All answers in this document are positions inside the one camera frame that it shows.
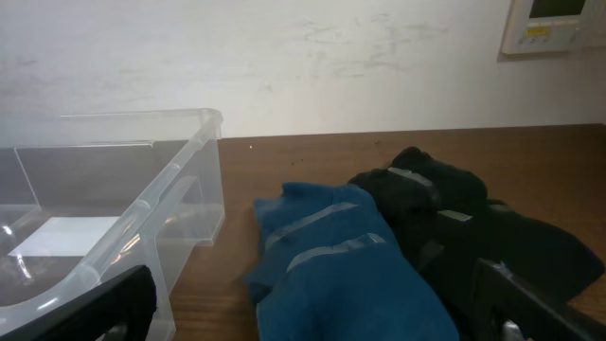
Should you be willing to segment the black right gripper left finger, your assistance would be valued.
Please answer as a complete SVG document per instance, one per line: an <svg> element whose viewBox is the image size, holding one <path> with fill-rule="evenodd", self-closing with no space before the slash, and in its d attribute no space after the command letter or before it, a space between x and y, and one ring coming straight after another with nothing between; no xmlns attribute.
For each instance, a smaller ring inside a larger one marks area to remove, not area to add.
<svg viewBox="0 0 606 341"><path fill-rule="evenodd" d="M1 337L1 341L145 341L157 309L151 270L137 265Z"/></svg>

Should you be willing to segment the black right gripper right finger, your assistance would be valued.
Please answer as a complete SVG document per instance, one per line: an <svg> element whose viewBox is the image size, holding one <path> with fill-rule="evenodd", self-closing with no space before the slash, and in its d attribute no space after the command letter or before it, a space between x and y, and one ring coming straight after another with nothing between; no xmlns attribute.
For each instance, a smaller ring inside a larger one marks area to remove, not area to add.
<svg viewBox="0 0 606 341"><path fill-rule="evenodd" d="M543 295L505 265L479 259L474 269L474 338L605 341L605 326Z"/></svg>

